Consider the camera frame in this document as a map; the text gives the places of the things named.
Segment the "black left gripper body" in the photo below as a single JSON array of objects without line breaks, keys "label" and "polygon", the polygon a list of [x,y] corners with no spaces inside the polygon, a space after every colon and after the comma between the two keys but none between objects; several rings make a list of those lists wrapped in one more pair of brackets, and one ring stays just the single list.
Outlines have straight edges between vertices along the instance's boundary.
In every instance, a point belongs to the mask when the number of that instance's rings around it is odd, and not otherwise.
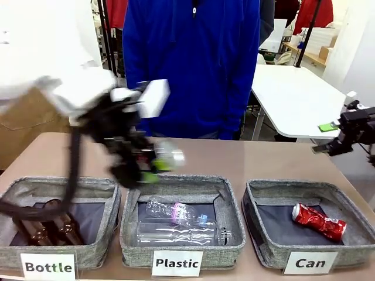
[{"label": "black left gripper body", "polygon": [[142,132],[135,130],[140,121],[137,109],[141,93],[135,92],[120,101],[104,94],[92,108],[77,117],[71,127],[70,187],[77,186],[80,170],[81,136],[87,135],[103,145],[114,156],[109,168],[111,175],[125,188],[141,171],[153,172],[149,166],[154,145]]}]

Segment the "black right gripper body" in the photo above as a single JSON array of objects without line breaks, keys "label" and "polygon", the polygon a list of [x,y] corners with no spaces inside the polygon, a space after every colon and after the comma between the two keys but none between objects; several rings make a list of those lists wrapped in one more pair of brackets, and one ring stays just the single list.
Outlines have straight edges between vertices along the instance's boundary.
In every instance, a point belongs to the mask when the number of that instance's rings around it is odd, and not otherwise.
[{"label": "black right gripper body", "polygon": [[339,119],[331,122],[334,128],[340,130],[337,137],[329,143],[329,155],[336,156],[353,151],[356,143],[368,146],[365,151],[373,156],[374,148],[374,107],[362,105],[353,101],[346,106],[346,111],[340,114]]}]

